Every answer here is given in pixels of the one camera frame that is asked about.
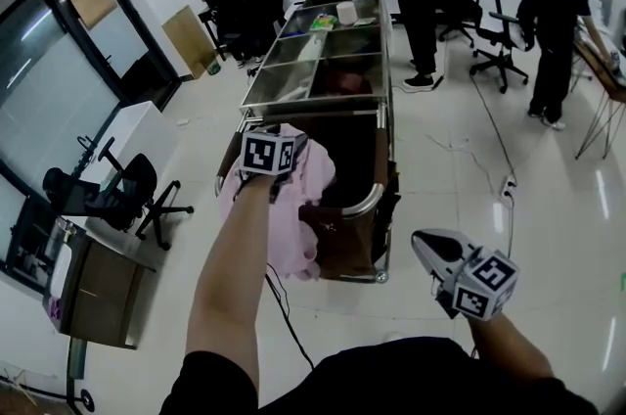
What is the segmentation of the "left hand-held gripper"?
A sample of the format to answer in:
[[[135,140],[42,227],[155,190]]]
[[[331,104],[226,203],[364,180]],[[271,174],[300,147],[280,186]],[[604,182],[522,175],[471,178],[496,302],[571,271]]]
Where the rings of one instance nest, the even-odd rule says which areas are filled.
[[[239,195],[252,179],[264,175],[274,178],[269,201],[275,203],[281,188],[291,180],[297,160],[308,143],[305,133],[287,135],[282,126],[260,126],[243,136],[238,173],[241,184]]]

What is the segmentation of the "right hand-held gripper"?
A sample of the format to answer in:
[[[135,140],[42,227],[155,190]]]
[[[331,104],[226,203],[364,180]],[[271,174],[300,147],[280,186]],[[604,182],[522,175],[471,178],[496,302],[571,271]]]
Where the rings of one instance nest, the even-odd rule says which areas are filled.
[[[449,317],[489,321],[512,297],[519,268],[502,252],[476,247],[448,229],[415,231],[411,243],[427,274],[443,280],[435,301]]]

